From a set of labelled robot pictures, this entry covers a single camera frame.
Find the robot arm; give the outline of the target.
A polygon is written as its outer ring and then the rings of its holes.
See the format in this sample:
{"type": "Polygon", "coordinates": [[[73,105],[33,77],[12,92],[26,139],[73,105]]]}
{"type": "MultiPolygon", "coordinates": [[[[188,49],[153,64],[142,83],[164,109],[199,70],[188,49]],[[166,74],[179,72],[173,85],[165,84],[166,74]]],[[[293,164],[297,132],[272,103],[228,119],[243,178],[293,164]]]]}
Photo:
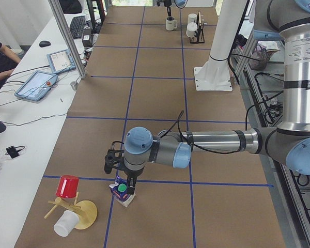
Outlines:
{"type": "Polygon", "coordinates": [[[162,3],[166,7],[169,20],[173,20],[171,5],[174,3],[178,8],[182,9],[186,6],[188,1],[185,0],[156,0],[156,5],[159,7],[162,3]]]}
{"type": "Polygon", "coordinates": [[[310,175],[310,1],[257,1],[255,29],[279,34],[285,41],[283,119],[274,128],[228,132],[174,132],[153,135],[144,127],[131,129],[122,150],[111,148],[104,170],[127,175],[133,194],[147,162],[188,166],[193,151],[217,154],[248,151],[264,154],[300,174],[310,175]]]}

